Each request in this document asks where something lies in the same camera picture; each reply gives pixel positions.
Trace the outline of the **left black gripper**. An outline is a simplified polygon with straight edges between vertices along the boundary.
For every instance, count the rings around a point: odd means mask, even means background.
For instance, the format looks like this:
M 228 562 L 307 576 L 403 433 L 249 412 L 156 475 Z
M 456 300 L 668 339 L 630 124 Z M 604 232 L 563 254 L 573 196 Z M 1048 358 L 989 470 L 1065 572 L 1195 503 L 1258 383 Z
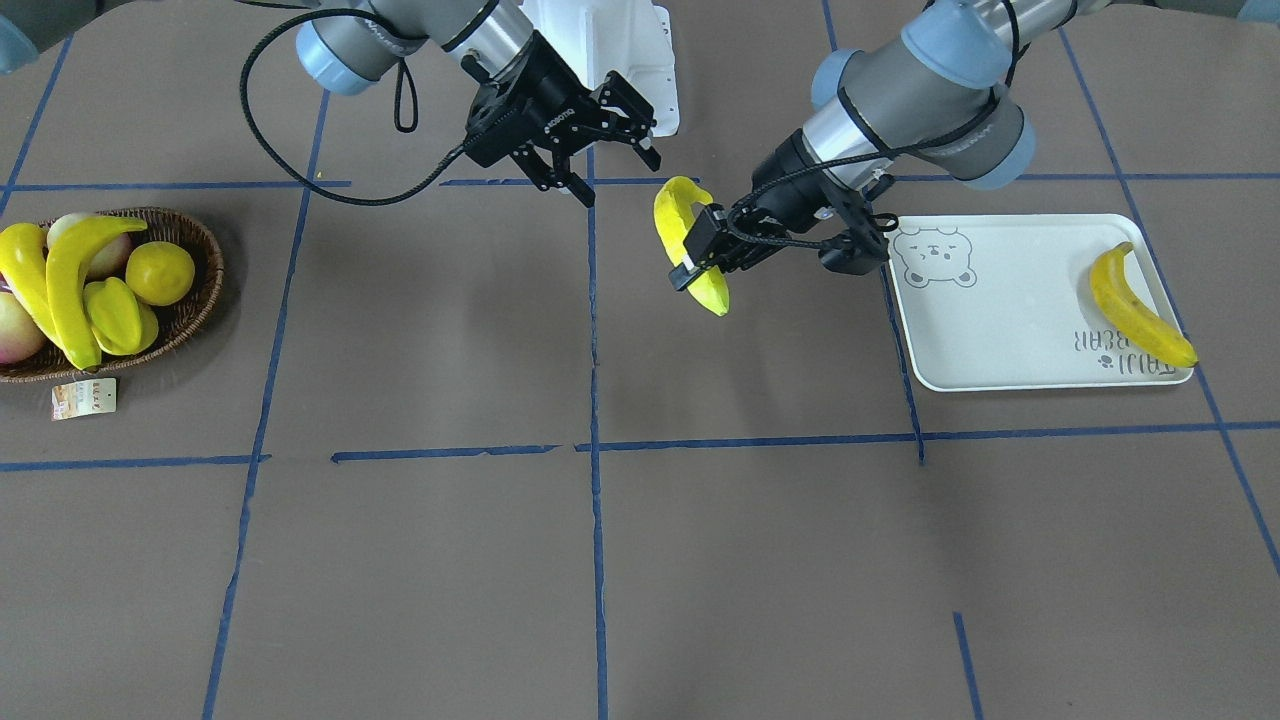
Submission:
M 808 170 L 819 163 L 804 132 L 796 129 L 753 172 L 751 192 L 735 204 L 735 234 L 723 206 L 704 206 L 684 246 L 667 249 L 672 288 L 690 291 L 707 278 L 708 293 L 727 293 L 727 274 L 787 247 L 813 249 L 820 263 L 850 263 L 851 190 L 827 169 Z M 837 215 L 845 229 L 817 243 L 800 240 L 824 210 Z

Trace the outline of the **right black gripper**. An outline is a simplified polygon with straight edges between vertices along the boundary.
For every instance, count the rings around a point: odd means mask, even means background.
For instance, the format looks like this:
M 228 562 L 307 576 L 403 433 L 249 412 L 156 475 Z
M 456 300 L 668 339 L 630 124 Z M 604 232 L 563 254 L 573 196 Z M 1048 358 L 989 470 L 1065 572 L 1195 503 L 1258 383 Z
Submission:
M 540 191 L 563 191 L 594 208 L 595 190 L 570 167 L 589 137 L 630 146 L 650 172 L 660 169 L 652 145 L 653 105 L 620 73 L 607 72 L 593 92 L 545 37 L 534 32 L 509 68 L 483 85 L 466 123 L 465 154 L 480 167 L 509 158 Z

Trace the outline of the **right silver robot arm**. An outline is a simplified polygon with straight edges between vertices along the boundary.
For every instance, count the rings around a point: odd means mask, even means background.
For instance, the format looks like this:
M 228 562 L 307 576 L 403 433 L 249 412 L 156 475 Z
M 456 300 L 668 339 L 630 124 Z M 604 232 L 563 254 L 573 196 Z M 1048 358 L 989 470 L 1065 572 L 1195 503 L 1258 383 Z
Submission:
M 325 90 L 356 95 L 426 44 L 477 83 L 461 151 L 480 167 L 512 160 L 540 190 L 591 206 L 595 193 L 570 165 L 579 151 L 631 147 L 650 170 L 653 105 L 617 70 L 586 86 L 513 1 L 315 1 L 294 47 Z

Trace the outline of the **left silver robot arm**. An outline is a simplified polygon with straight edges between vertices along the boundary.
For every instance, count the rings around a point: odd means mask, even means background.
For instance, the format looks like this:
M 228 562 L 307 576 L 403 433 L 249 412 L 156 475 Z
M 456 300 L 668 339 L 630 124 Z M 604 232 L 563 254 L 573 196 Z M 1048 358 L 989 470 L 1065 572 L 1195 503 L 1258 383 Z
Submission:
M 721 292 L 746 270 L 827 217 L 844 228 L 810 243 L 835 273 L 865 275 L 887 263 L 896 220 L 873 211 L 891 186 L 890 165 L 918 158 L 956 181 L 993 190 L 1016 179 L 1036 151 L 1036 132 L 1011 99 L 1015 68 L 1030 41 L 1102 8 L 1100 1 L 931 1 L 874 51 L 823 60 L 812 82 L 813 115 L 753 173 L 740 200 L 719 205 L 690 179 L 671 179 L 655 214 L 673 227 L 669 282 Z

